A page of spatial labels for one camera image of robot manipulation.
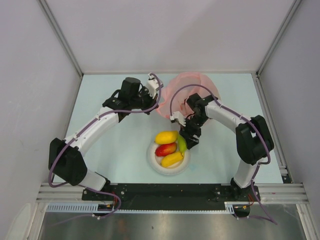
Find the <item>yellow fake mango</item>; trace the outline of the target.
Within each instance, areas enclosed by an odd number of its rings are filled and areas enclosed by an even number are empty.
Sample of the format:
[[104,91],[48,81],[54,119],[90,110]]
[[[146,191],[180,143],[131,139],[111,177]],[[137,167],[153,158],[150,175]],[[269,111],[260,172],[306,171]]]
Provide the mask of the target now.
[[177,131],[162,131],[155,136],[154,142],[158,145],[174,143],[178,139]]
[[167,168],[182,161],[183,159],[184,159],[184,156],[182,156],[182,154],[179,151],[177,151],[165,156],[161,160],[161,166]]

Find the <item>red fake mango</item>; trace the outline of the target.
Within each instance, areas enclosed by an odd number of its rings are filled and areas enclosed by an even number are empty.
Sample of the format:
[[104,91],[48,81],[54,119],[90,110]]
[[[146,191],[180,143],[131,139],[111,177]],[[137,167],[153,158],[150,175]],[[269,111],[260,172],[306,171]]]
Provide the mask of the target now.
[[165,157],[167,155],[175,153],[177,150],[177,147],[178,147],[178,145],[176,142],[162,144],[156,148],[155,155],[157,157]]

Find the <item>pink plastic bag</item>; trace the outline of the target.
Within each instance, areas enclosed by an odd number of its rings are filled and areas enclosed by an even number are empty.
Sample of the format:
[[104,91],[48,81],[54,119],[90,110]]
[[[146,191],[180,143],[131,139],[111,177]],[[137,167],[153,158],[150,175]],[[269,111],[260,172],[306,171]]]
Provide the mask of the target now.
[[207,75],[199,72],[183,72],[164,84],[161,90],[161,102],[156,111],[163,118],[169,119],[172,107],[173,113],[179,111],[184,117],[188,117],[193,111],[187,104],[187,99],[193,94],[205,98],[210,93],[220,98],[216,85]]

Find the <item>white paper plate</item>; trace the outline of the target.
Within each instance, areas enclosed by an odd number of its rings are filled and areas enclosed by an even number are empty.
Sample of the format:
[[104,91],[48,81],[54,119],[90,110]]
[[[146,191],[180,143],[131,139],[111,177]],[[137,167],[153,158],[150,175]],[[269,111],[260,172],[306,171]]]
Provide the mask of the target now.
[[175,176],[187,169],[191,162],[189,150],[180,151],[176,143],[175,152],[164,155],[164,145],[152,142],[147,150],[146,157],[149,165],[159,174]]

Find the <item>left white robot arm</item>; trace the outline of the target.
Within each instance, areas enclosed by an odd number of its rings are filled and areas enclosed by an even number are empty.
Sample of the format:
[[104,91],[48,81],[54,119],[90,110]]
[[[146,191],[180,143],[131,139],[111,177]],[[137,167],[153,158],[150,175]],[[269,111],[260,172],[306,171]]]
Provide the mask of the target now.
[[163,83],[154,74],[148,75],[145,85],[134,77],[126,77],[121,88],[107,98],[98,113],[83,127],[65,139],[55,138],[49,146],[48,183],[54,188],[53,176],[64,184],[89,189],[100,200],[110,196],[107,179],[89,170],[84,156],[93,144],[110,128],[130,114],[150,114],[159,106]]

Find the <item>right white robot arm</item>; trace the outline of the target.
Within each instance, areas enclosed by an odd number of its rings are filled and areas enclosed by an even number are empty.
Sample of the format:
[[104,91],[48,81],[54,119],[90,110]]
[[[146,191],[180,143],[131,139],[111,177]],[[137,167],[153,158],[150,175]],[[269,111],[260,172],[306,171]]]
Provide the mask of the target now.
[[188,150],[199,144],[201,127],[208,120],[218,121],[235,134],[240,163],[230,181],[230,194],[235,200],[242,201],[249,192],[254,191],[252,186],[260,166],[271,162],[270,152],[275,145],[265,118],[261,115],[243,116],[222,105],[212,95],[201,98],[194,93],[186,103],[193,113],[184,118],[179,134]]

